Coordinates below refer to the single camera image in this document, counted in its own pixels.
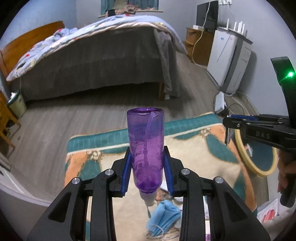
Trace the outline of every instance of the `green light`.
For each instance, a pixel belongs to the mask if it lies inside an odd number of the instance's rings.
[[[293,77],[294,76],[294,73],[293,72],[289,72],[288,73],[288,77]]]

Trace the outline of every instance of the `wall outlet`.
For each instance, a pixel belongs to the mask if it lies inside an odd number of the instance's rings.
[[[219,0],[219,5],[231,5],[232,0]]]

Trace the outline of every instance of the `wooden nightstand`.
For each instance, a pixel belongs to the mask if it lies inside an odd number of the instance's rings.
[[[14,117],[8,106],[6,105],[6,98],[4,94],[2,93],[0,89],[0,137],[2,137],[6,143],[12,147],[12,149],[15,149],[15,146],[12,144],[10,139],[7,137],[10,135],[9,129],[6,127],[6,124],[9,120],[12,120],[15,124],[19,126],[19,128],[22,126],[20,122]]]
[[[186,40],[185,40],[185,47],[188,52],[188,58],[192,62],[191,56],[193,56],[194,61],[197,64],[201,65],[208,65],[212,45],[214,41],[214,34],[209,32],[202,32],[200,30],[196,30],[193,28],[186,28],[187,34],[186,34]],[[202,38],[198,41],[193,51],[193,46],[196,43],[196,41],[200,38],[202,34]]]

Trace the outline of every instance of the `purple plastic bottle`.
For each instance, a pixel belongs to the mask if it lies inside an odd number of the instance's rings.
[[[163,178],[164,110],[131,109],[127,121],[134,182],[146,205],[152,206]]]

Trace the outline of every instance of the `gray bedsheet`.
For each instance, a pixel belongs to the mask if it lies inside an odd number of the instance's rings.
[[[107,31],[79,39],[47,56],[10,83],[25,101],[104,86],[164,82],[179,96],[180,77],[171,36],[152,27]]]

